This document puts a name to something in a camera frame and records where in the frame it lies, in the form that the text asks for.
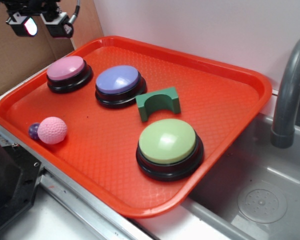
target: green button cap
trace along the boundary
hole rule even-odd
[[[178,119],[163,119],[146,127],[140,135],[142,154],[156,164],[173,164],[185,159],[196,145],[192,126]]]

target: purple button cap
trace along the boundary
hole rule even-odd
[[[50,65],[46,71],[51,80],[59,81],[77,75],[85,67],[85,62],[80,56],[66,56]]]
[[[139,80],[133,66],[119,65],[103,71],[96,79],[96,86],[104,94],[120,94],[132,89]]]

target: pink ball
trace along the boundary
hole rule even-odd
[[[39,139],[46,144],[57,144],[67,135],[66,123],[55,116],[44,119],[37,130]]]

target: tray rim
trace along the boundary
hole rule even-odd
[[[123,49],[127,49],[127,48],[129,48],[129,46],[133,45],[134,48],[133,49],[129,48],[128,50],[136,52],[136,53],[140,53],[140,51],[146,51],[146,50],[151,49],[151,54],[146,54],[147,56],[161,59],[161,60],[171,62],[171,63],[180,64],[180,65],[181,65],[181,61],[187,60],[186,65],[182,64],[182,66],[190,67],[193,69],[199,69],[201,71],[202,71],[201,68],[203,66],[207,66],[207,65],[213,66],[213,69],[218,69],[218,68],[226,69],[228,71],[228,73],[226,75],[224,75],[224,74],[223,75],[216,74],[216,75],[225,77],[228,79],[233,79],[234,77],[238,77],[240,75],[250,76],[251,77],[250,82],[242,81],[242,83],[250,85],[259,94],[259,101],[250,109],[249,112],[247,112],[245,117],[243,117],[241,119],[240,123],[238,123],[238,125],[229,132],[228,136],[220,143],[220,145],[217,148],[215,148],[213,150],[213,152],[210,154],[210,156],[207,159],[205,159],[205,162],[208,162],[208,164],[202,164],[198,168],[198,170],[189,177],[187,182],[185,182],[185,184],[180,188],[180,190],[172,198],[170,198],[168,201],[166,201],[160,205],[157,205],[152,208],[134,208],[134,207],[127,205],[121,199],[116,198],[116,196],[114,196],[114,195],[112,195],[112,196],[114,196],[115,198],[104,197],[104,196],[100,197],[100,196],[94,194],[93,192],[97,192],[97,191],[104,192],[107,190],[104,189],[103,187],[99,186],[98,184],[96,184],[95,182],[93,182],[92,180],[87,178],[86,176],[82,175],[85,179],[85,181],[84,181],[85,186],[82,186],[82,184],[80,184],[80,185],[83,188],[87,189],[89,192],[91,192],[91,190],[89,190],[87,188],[87,186],[93,186],[93,188],[95,190],[92,192],[92,194],[95,195],[100,200],[104,201],[107,205],[109,205],[115,211],[117,211],[120,214],[122,214],[126,217],[129,217],[129,218],[149,218],[149,217],[154,217],[154,216],[163,214],[163,213],[171,210],[172,208],[178,206],[187,197],[187,195],[190,193],[190,191],[204,177],[204,175],[210,170],[210,168],[215,164],[215,162],[218,161],[218,159],[225,152],[225,150],[234,142],[234,140],[241,134],[241,132],[247,127],[247,125],[254,119],[254,117],[259,113],[261,108],[268,102],[268,100],[270,99],[270,97],[272,95],[272,86],[267,77],[265,77],[264,75],[262,75],[256,71],[250,70],[250,69],[242,68],[239,66],[234,66],[234,65],[219,62],[216,60],[207,59],[207,58],[200,57],[200,56],[195,56],[195,55],[188,54],[188,53],[179,52],[176,50],[171,50],[168,48],[152,45],[152,44],[141,42],[141,41],[136,41],[136,40],[121,37],[121,36],[105,36],[105,37],[94,39],[94,40],[86,43],[82,47],[69,53],[67,56],[77,55],[77,56],[84,57],[91,52],[91,49],[96,50],[98,48],[103,48],[103,47],[117,47],[118,45],[120,45],[119,47],[123,48]],[[19,131],[18,129],[16,129],[7,120],[5,120],[3,117],[4,116],[3,114],[4,114],[5,110],[7,110],[11,106],[13,106],[13,104],[11,105],[11,102],[13,102],[11,99],[13,99],[13,100],[17,99],[17,96],[15,94],[16,92],[18,92],[18,96],[19,96],[18,99],[21,99],[22,96],[25,96],[26,93],[29,93],[29,92],[35,90],[37,87],[44,84],[46,81],[43,81],[43,80],[39,81],[39,80],[42,75],[46,74],[46,71],[47,70],[43,70],[42,72],[38,73],[33,78],[31,78],[29,81],[26,81],[24,84],[21,84],[20,86],[18,86],[16,89],[14,89],[12,92],[8,93],[5,97],[3,97],[0,100],[0,124],[4,128],[6,128],[9,132],[11,132],[13,134],[17,133],[16,137],[18,137],[18,138],[20,135],[22,136],[25,134],[22,133],[21,131]],[[32,148],[35,152],[38,152],[41,156],[43,155],[42,153],[44,153],[45,159],[47,159],[47,157],[49,159],[50,158],[58,159],[53,154],[46,151],[44,147],[42,147],[42,149],[41,148],[38,149],[37,144],[33,141],[26,141],[25,144],[27,144],[27,146]],[[70,173],[69,172],[66,173],[64,171],[62,171],[62,172],[71,178],[74,173],[76,175],[78,173],[81,174],[80,172],[76,171],[75,169],[73,169]]]

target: white wall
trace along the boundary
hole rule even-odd
[[[247,69],[278,90],[300,39],[300,0],[94,0],[117,35]]]

